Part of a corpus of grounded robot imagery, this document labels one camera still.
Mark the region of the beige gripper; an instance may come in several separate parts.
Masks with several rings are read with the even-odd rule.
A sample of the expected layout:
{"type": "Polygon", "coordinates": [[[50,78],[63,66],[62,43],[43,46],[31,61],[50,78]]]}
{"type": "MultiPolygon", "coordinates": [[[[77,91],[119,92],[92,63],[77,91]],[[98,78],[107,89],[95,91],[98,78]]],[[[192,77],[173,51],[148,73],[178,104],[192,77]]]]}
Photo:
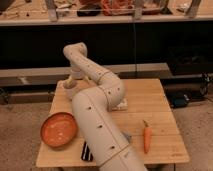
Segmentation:
{"type": "MultiPolygon", "coordinates": [[[[81,69],[79,69],[76,65],[72,64],[71,65],[71,70],[70,70],[71,76],[74,79],[83,79],[85,82],[87,82],[88,84],[90,84],[90,79],[89,77],[85,76],[85,74],[83,73],[83,71],[81,69]]],[[[73,86],[73,78],[69,76],[63,83],[63,86],[65,88],[70,88],[73,86]]]]}

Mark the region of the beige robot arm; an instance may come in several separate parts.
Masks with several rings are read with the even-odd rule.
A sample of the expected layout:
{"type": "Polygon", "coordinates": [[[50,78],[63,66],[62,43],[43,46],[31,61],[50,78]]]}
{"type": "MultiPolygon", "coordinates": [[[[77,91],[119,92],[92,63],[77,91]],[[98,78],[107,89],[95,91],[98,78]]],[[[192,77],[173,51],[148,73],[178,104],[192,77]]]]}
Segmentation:
{"type": "Polygon", "coordinates": [[[75,74],[83,73],[96,83],[74,95],[72,114],[100,171],[148,171],[109,114],[125,96],[121,79],[88,59],[84,43],[67,45],[63,53],[75,74]]]}

